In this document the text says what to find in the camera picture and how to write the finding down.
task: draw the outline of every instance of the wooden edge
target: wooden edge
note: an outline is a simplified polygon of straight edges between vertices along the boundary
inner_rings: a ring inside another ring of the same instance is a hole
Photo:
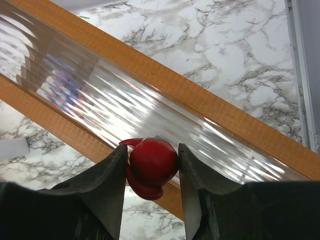
[[[24,90],[0,73],[0,100],[73,147],[91,161],[98,163],[113,148],[71,117],[56,109],[40,97]],[[183,220],[180,187],[175,182],[163,187],[163,197],[155,201],[177,218]]]
[[[320,156],[206,89],[115,39],[48,0],[9,0],[20,9],[111,61],[164,97],[218,124],[259,152],[313,180],[320,180]]]

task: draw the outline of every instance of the marble surface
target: marble surface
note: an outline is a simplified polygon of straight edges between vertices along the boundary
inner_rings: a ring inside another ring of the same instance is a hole
[[[129,0],[77,14],[301,141],[284,1]],[[6,68],[1,60],[7,75],[21,64]],[[93,164],[3,102],[0,123],[0,139],[27,137],[31,149],[0,162],[1,181],[50,188]],[[183,222],[129,187],[123,211],[123,240],[185,239]]]

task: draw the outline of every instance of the red plastic toy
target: red plastic toy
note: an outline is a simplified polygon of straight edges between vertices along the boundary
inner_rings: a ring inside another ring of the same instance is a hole
[[[145,200],[157,200],[164,194],[162,186],[179,169],[175,149],[161,138],[132,138],[121,141],[133,147],[126,164],[126,178],[133,191]]]

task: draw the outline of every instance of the white marble table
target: white marble table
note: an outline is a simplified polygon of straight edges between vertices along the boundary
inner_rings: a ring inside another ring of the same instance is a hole
[[[129,0],[79,15],[301,141],[283,0]],[[50,188],[93,164],[3,102],[0,123],[0,139],[27,137],[31,150],[0,162],[3,181]],[[184,234],[183,222],[126,189],[121,239],[182,240]]]

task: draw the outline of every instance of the transparent panel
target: transparent panel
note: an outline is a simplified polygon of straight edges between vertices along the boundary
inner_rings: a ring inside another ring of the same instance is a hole
[[[176,149],[179,143],[187,144],[200,160],[239,183],[306,179],[66,35],[0,3],[0,73],[53,103],[112,147],[124,139],[158,135]]]

